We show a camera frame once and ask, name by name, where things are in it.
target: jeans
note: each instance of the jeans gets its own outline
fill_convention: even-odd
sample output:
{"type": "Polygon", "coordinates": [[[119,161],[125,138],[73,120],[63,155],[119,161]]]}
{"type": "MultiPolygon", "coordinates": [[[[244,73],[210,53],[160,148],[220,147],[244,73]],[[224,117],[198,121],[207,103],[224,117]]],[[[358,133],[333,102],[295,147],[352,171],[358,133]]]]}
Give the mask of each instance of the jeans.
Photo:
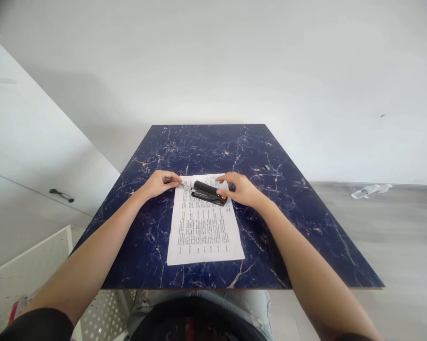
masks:
{"type": "Polygon", "coordinates": [[[154,306],[183,297],[199,297],[220,305],[261,331],[267,341],[272,341],[270,327],[270,296],[267,290],[138,290],[127,322],[128,334],[154,306]]]}

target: black stapler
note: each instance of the black stapler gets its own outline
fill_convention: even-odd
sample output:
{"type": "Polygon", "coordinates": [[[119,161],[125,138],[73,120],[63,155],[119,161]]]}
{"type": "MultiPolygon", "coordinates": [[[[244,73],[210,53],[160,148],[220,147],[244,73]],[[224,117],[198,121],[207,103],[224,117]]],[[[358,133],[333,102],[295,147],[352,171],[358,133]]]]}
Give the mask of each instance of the black stapler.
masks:
{"type": "Polygon", "coordinates": [[[222,197],[217,194],[217,188],[209,186],[203,182],[195,181],[193,187],[187,185],[180,185],[184,190],[190,191],[192,197],[199,198],[211,202],[212,204],[224,206],[226,204],[227,197],[222,197]]]}

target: cabinet handle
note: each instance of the cabinet handle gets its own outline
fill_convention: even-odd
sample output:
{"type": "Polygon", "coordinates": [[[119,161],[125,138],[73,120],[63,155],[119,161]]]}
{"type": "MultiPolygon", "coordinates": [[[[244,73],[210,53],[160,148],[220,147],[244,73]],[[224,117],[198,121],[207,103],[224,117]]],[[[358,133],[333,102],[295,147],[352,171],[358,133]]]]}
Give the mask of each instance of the cabinet handle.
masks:
{"type": "Polygon", "coordinates": [[[75,199],[73,199],[72,197],[70,197],[69,195],[59,192],[58,190],[56,190],[55,188],[52,188],[49,190],[49,192],[51,194],[59,194],[62,198],[67,199],[69,203],[72,203],[73,201],[75,201],[75,199]]]}

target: table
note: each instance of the table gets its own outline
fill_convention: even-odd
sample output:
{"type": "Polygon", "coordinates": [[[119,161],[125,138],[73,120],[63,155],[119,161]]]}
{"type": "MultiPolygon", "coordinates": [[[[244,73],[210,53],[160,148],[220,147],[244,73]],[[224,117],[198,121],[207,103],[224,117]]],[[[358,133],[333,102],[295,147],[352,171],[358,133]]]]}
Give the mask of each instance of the table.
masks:
{"type": "MultiPolygon", "coordinates": [[[[75,249],[157,169],[180,175],[245,174],[348,287],[384,286],[265,125],[152,126],[75,249]]],[[[172,189],[141,208],[103,288],[291,288],[263,219],[252,208],[235,202],[244,260],[168,266],[173,203],[172,189]]]]}

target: water bottle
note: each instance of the water bottle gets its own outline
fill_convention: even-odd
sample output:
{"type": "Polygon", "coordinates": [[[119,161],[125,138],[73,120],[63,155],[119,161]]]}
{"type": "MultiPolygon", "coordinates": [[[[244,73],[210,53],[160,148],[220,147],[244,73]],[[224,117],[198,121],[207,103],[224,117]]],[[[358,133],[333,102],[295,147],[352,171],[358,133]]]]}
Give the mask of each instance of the water bottle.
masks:
{"type": "Polygon", "coordinates": [[[385,193],[389,190],[390,187],[392,187],[391,184],[366,186],[366,187],[363,187],[361,190],[358,190],[357,192],[352,193],[351,196],[354,199],[360,199],[363,197],[368,199],[367,195],[375,192],[378,192],[379,194],[385,193]]]}

